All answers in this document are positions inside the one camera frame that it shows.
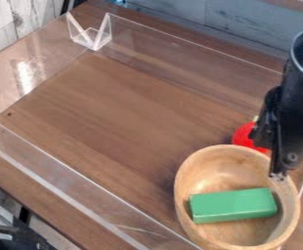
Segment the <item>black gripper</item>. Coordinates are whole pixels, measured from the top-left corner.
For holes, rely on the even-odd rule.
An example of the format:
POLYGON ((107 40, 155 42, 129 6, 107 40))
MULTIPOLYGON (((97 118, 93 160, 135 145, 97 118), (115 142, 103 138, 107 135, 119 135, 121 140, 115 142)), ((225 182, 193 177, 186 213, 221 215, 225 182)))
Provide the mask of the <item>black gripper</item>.
POLYGON ((303 161, 303 69, 294 65, 268 93, 250 139, 273 151, 270 177, 282 182, 303 161))

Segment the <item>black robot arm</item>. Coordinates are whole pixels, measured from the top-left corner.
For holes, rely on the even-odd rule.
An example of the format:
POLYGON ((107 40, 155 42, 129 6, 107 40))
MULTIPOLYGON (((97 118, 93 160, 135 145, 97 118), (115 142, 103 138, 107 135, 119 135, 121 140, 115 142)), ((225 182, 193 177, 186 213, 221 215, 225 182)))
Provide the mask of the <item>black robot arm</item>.
POLYGON ((292 44, 282 81, 266 94, 250 139, 273 151, 270 177, 284 181, 303 160, 303 32, 292 44))

